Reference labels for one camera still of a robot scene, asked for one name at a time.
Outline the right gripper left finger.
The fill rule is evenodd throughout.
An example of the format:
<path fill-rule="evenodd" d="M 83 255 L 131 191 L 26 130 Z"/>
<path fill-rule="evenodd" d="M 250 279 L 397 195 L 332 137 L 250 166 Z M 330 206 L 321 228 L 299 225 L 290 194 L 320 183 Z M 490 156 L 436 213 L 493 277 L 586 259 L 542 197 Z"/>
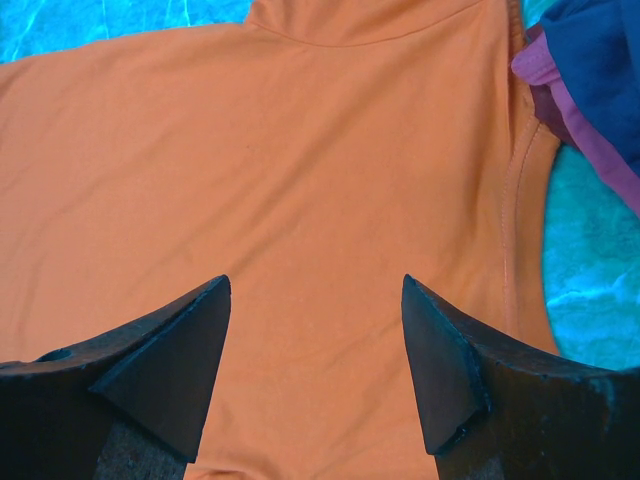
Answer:
<path fill-rule="evenodd" d="M 196 460 L 231 312 L 218 276 L 168 305 L 1 367 L 5 479 L 180 479 Z"/>

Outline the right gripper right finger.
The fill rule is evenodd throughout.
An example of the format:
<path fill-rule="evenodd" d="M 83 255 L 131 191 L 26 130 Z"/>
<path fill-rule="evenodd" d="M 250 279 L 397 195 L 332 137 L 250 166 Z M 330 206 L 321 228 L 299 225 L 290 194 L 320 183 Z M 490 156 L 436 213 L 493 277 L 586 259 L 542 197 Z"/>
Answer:
<path fill-rule="evenodd" d="M 411 276 L 402 323 L 442 479 L 635 479 L 639 372 L 574 362 L 461 312 Z"/>

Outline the orange t shirt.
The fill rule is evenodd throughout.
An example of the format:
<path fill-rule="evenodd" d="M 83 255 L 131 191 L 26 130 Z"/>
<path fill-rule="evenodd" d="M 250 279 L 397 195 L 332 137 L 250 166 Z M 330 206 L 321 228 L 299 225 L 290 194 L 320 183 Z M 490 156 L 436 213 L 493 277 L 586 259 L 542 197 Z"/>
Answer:
<path fill-rule="evenodd" d="M 257 1 L 1 68 L 1 357 L 230 278 L 191 479 L 433 479 L 411 275 L 553 351 L 516 1 Z"/>

